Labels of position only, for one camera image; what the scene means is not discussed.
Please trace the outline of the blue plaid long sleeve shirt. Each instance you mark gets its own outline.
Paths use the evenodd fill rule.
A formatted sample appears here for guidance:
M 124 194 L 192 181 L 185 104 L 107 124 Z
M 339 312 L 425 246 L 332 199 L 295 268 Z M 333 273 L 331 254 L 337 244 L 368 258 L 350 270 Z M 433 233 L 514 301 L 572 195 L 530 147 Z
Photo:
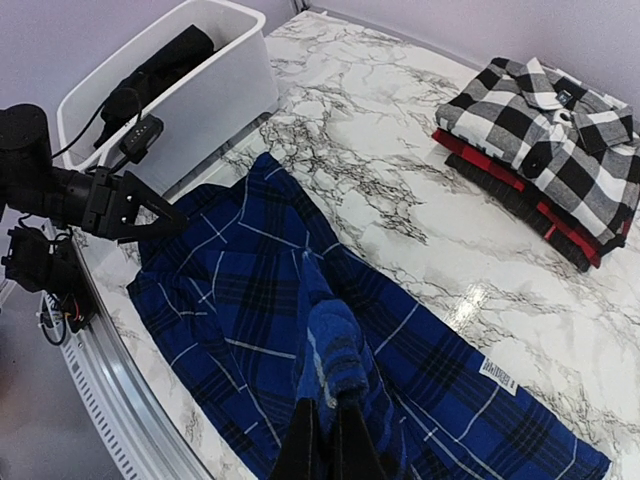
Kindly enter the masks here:
M 609 458 L 336 237 L 269 154 L 177 201 L 128 287 L 182 385 L 269 479 L 296 404 L 315 402 L 334 478 L 338 396 L 360 405 L 387 479 L 601 479 Z

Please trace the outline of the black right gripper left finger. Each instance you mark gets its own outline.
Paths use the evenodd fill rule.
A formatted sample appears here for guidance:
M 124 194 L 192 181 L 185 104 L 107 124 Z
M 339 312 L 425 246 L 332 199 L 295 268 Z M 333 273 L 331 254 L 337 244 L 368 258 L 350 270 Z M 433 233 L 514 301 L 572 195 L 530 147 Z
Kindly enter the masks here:
M 270 480 L 312 480 L 320 477 L 318 427 L 315 402 L 308 398 L 299 400 Z

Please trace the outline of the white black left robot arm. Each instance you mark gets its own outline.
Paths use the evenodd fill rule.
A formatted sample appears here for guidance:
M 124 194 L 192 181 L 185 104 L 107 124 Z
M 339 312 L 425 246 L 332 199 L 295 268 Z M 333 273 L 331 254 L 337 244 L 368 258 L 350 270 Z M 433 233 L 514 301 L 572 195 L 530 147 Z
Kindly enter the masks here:
M 133 173 L 114 175 L 97 168 L 91 174 L 54 167 L 28 181 L 13 180 L 1 188 L 3 204 L 51 220 L 64 229 L 120 244 L 154 240 L 183 232 L 185 214 Z M 7 278 L 29 292 L 44 291 L 74 320 L 93 312 L 81 267 L 72 252 L 71 236 L 49 239 L 24 224 L 9 231 L 8 254 L 1 258 Z

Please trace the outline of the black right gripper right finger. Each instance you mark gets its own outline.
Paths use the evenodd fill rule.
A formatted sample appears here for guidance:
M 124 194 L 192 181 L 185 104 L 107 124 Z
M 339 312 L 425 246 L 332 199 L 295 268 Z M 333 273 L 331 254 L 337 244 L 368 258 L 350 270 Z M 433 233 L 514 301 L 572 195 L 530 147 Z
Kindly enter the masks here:
M 387 479 L 360 405 L 354 397 L 347 394 L 338 396 L 334 424 L 334 478 Z

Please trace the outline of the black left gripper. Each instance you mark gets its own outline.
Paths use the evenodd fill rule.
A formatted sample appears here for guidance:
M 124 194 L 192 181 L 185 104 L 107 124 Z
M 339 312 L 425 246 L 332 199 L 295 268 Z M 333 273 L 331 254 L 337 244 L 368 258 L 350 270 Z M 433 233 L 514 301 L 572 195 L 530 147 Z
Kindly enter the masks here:
M 92 235 L 114 234 L 119 243 L 174 236 L 188 226 L 184 213 L 131 172 L 119 177 L 104 167 L 92 174 L 54 167 L 51 181 L 44 193 L 44 216 L 59 225 Z

